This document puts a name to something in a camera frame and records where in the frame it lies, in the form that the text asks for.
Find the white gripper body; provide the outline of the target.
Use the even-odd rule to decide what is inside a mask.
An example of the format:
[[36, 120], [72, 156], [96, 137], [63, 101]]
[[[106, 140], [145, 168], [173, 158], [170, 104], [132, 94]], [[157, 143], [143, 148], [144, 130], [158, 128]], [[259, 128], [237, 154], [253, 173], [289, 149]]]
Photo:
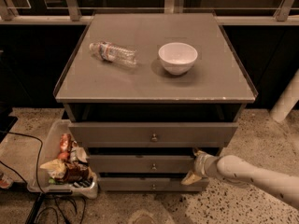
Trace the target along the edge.
[[201, 177], [220, 178], [218, 171], [219, 156], [212, 156], [207, 153], [200, 153], [194, 161], [194, 171]]

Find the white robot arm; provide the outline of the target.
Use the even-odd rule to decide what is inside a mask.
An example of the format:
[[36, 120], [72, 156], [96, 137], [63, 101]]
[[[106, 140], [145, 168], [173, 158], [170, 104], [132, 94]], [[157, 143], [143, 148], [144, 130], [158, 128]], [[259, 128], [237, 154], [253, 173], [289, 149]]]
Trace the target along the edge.
[[274, 107], [259, 118], [247, 110], [239, 121], [240, 150], [215, 156], [194, 151], [192, 169], [181, 183], [190, 186], [204, 178], [245, 187], [252, 185], [287, 205], [299, 207], [298, 76], [294, 76]]

